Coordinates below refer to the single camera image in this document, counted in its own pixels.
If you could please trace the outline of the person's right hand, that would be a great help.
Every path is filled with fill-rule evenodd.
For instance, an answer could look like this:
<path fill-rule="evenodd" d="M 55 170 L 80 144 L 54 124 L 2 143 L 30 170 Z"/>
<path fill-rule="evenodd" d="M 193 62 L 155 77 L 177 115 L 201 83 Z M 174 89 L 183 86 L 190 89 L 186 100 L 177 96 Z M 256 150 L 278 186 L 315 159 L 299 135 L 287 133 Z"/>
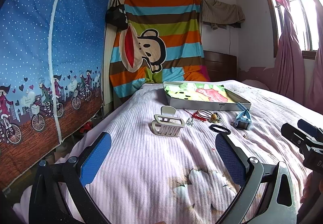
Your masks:
<path fill-rule="evenodd" d="M 301 197 L 301 200 L 300 200 L 300 203 L 303 204 L 306 199 L 308 197 L 310 197 L 310 193 L 311 193 L 311 190 L 319 190 L 321 193 L 323 191 L 323 181 L 322 181 L 322 178 L 320 179 L 320 182 L 318 183 L 318 186 L 316 188 L 314 188 L 314 184 L 313 184 L 313 172 L 311 172 L 307 178 L 306 178 L 306 181 L 305 181 L 305 186 L 304 186 L 304 189 L 303 189 L 303 193 L 302 193 L 302 197 Z"/>

